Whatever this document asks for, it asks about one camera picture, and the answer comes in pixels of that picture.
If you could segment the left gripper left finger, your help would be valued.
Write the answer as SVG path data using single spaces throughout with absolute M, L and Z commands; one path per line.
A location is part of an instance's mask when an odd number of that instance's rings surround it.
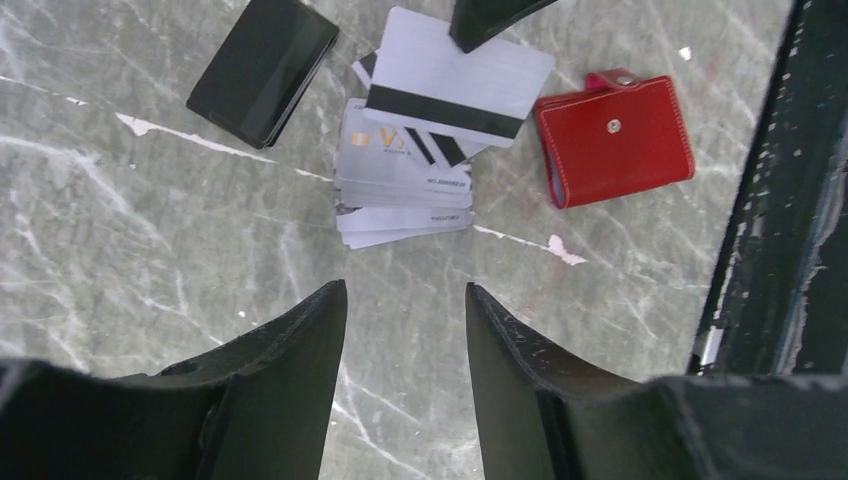
M 1 362 L 5 479 L 315 479 L 347 319 L 341 280 L 155 375 Z

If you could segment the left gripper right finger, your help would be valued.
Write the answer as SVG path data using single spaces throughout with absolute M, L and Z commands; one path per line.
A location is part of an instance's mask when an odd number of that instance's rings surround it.
M 482 286 L 465 292 L 488 479 L 843 479 L 847 380 L 662 376 L 635 382 L 567 351 Z

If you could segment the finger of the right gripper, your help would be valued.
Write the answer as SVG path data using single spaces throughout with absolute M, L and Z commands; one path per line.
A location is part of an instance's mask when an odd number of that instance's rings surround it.
M 525 17 L 556 0 L 456 0 L 449 35 L 470 53 Z

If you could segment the single white stripe card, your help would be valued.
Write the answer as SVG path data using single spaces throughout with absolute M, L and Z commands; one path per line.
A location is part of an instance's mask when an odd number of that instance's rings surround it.
M 390 9 L 367 118 L 485 145 L 513 145 L 555 66 L 553 55 L 495 38 L 464 53 L 449 25 Z

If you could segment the white magnetic stripe card stack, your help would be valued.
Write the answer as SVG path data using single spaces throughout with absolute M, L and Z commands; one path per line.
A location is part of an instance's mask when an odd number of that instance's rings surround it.
M 381 124 L 348 100 L 333 159 L 336 228 L 362 249 L 459 231 L 472 221 L 473 156 L 481 144 Z

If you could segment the red leather wallet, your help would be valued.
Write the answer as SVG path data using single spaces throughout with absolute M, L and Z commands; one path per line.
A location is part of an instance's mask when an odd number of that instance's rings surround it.
M 578 207 L 691 179 L 695 157 L 673 80 L 623 69 L 538 99 L 534 116 L 553 204 Z

